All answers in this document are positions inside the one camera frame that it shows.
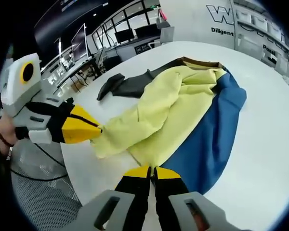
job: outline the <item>human hand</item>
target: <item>human hand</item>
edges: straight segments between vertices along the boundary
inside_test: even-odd
[[[0,119],[0,134],[11,145],[16,144],[18,141],[15,133],[13,119],[10,118],[6,113],[3,113]],[[10,147],[0,139],[0,152],[3,155],[7,155],[9,153],[9,149]]]

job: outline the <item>white tabletop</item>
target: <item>white tabletop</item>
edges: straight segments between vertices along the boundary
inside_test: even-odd
[[[226,212],[233,225],[267,230],[289,203],[289,86],[274,69],[228,48],[178,41],[111,69],[83,89],[76,103],[105,124],[138,101],[109,93],[98,102],[97,94],[108,78],[117,73],[140,75],[182,56],[222,63],[247,92],[227,166],[205,196]],[[137,166],[127,153],[98,160],[88,141],[61,146],[67,172],[83,205],[105,189],[114,189],[124,172]],[[153,203],[152,196],[143,230],[160,230]]]

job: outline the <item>yellow cloth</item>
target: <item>yellow cloth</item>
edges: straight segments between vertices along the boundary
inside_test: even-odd
[[[214,96],[211,89],[225,73],[187,66],[160,73],[146,86],[136,106],[112,118],[102,135],[92,140],[97,157],[127,149],[141,165],[162,165],[209,109]]]

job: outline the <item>computer monitor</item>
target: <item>computer monitor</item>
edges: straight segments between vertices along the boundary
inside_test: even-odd
[[[138,29],[135,29],[135,32],[138,39],[160,36],[160,29],[158,29],[158,26],[156,24],[140,27]]]
[[[83,57],[88,57],[85,24],[82,25],[76,35],[72,38],[72,51],[75,63]]]
[[[135,38],[132,29],[122,30],[115,33],[118,43],[122,43],[124,41]]]

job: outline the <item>blue cloth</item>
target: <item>blue cloth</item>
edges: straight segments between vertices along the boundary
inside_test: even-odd
[[[177,151],[161,166],[181,175],[190,192],[206,193],[221,176],[236,136],[246,92],[230,74],[220,77],[209,110]]]

